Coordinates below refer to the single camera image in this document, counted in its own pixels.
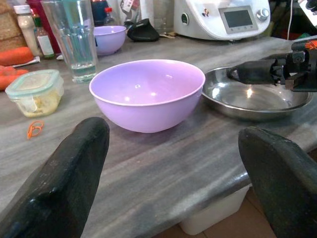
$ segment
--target bowl rim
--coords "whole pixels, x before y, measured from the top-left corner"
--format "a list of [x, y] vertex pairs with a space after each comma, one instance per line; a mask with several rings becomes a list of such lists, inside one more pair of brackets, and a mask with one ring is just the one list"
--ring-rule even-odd
[[125, 26], [115, 26], [115, 27], [120, 27], [121, 29], [116, 31], [116, 32], [109, 32], [109, 33], [102, 33], [102, 34], [95, 34], [95, 29], [96, 28], [111, 28], [114, 26], [97, 26], [94, 28], [94, 36], [105, 36], [105, 35], [112, 35], [112, 34], [116, 34], [116, 33], [120, 33], [122, 31], [125, 31], [127, 28]]
[[[214, 69], [211, 69], [208, 72], [206, 72], [206, 74], [211, 73], [213, 71], [227, 69], [227, 68], [230, 68], [230, 66], [214, 68]], [[214, 102], [214, 103], [216, 103], [218, 105], [221, 105], [221, 106], [223, 106], [225, 108], [230, 108], [230, 109], [233, 109], [233, 110], [240, 110], [240, 111], [245, 111], [245, 112], [251, 112], [251, 113], [262, 113], [262, 114], [264, 114], [264, 113], [271, 113], [271, 114], [275, 113], [275, 114], [278, 114], [278, 113], [292, 112], [292, 111], [295, 111], [295, 110], [297, 110], [299, 108], [302, 108], [302, 107], [308, 105], [313, 100], [314, 95], [311, 92], [303, 92], [303, 93], [306, 93], [307, 97], [306, 97], [306, 100], [303, 103], [299, 104], [299, 105], [296, 105], [296, 106], [293, 106], [293, 107], [290, 107], [290, 108], [283, 108], [283, 109], [254, 110], [254, 109], [248, 109], [248, 108], [242, 108], [242, 107], [230, 105], [230, 104], [224, 103], [222, 101], [216, 100], [214, 98], [211, 98], [207, 93], [205, 93], [204, 88], [202, 90], [202, 96], [205, 99], [210, 100], [210, 101], [212, 101], [212, 102]]]
[[[111, 100], [107, 100], [107, 99], [104, 99], [98, 95], [96, 95], [93, 90], [92, 90], [92, 84], [94, 83], [94, 81], [96, 80], [97, 76], [102, 73], [102, 72], [105, 72], [105, 71], [108, 71], [108, 70], [111, 70], [113, 68], [116, 68], [116, 67], [119, 67], [119, 66], [122, 66], [122, 65], [128, 65], [128, 64], [135, 64], [135, 63], [139, 63], [139, 62], [153, 62], [153, 61], [165, 61], [165, 62], [173, 62], [173, 63], [182, 63], [182, 64], [186, 64], [192, 68], [194, 68], [201, 76], [202, 76], [202, 82], [201, 84], [199, 85], [199, 87], [197, 87], [195, 90], [193, 90], [192, 92], [184, 95], [184, 96], [181, 96], [181, 97], [178, 97], [178, 98], [175, 98], [175, 99], [172, 99], [172, 100], [168, 100], [168, 101], [163, 101], [163, 102], [159, 102], [159, 103], [150, 103], [150, 104], [129, 104], [129, 103], [118, 103], [118, 102], [115, 102], [115, 101], [111, 101]], [[110, 104], [113, 104], [113, 105], [118, 105], [118, 106], [130, 106], [130, 107], [149, 107], [149, 106], [157, 106], [157, 105], [163, 105], [163, 104], [168, 104], [168, 103], [172, 103], [172, 102], [176, 102], [176, 101], [179, 101], [179, 100], [182, 100], [184, 98], [187, 98], [195, 93], [197, 93], [199, 90], [202, 90], [203, 89], [203, 85], [205, 83], [205, 80], [206, 80], [206, 76], [204, 74], [204, 72], [198, 68], [197, 66], [193, 65], [193, 64], [190, 64], [190, 63], [187, 63], [187, 62], [183, 62], [183, 61], [179, 61], [179, 60], [173, 60], [173, 59], [142, 59], [142, 60], [135, 60], [135, 61], [130, 61], [130, 62], [126, 62], [126, 63], [120, 63], [120, 64], [117, 64], [115, 66], [112, 66], [110, 68], [107, 68], [101, 72], [99, 72], [96, 76], [93, 77], [93, 79], [90, 81], [89, 83], [89, 91], [90, 93], [97, 99], [103, 101], [103, 102], [106, 102], [106, 103], [110, 103]]]

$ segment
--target drinking glass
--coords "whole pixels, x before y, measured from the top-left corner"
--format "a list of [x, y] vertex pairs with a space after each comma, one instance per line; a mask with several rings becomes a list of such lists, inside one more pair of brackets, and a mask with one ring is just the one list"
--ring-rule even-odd
[[96, 75], [97, 53], [90, 0], [41, 1], [74, 82]]

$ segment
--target white bottle cap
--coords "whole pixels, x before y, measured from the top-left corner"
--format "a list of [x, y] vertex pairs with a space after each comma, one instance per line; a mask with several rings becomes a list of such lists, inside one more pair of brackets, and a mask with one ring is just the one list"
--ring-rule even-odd
[[16, 14], [28, 14], [31, 13], [31, 8], [29, 5], [18, 5], [13, 6]]

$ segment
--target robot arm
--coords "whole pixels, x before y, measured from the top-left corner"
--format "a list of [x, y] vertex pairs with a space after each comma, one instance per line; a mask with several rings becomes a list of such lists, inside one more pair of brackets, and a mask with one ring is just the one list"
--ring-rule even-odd
[[296, 42], [292, 50], [234, 66], [227, 75], [245, 84], [282, 84], [294, 92], [317, 92], [317, 40]]

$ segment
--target orange rubber band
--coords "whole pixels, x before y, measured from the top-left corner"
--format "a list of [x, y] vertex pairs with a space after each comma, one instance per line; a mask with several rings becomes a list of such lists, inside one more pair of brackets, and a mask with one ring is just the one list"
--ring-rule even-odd
[[31, 137], [39, 135], [41, 133], [43, 127], [44, 127], [44, 121], [42, 121], [42, 120], [36, 120], [36, 121], [32, 122], [29, 125], [29, 129], [28, 129], [28, 133], [27, 133], [28, 140]]

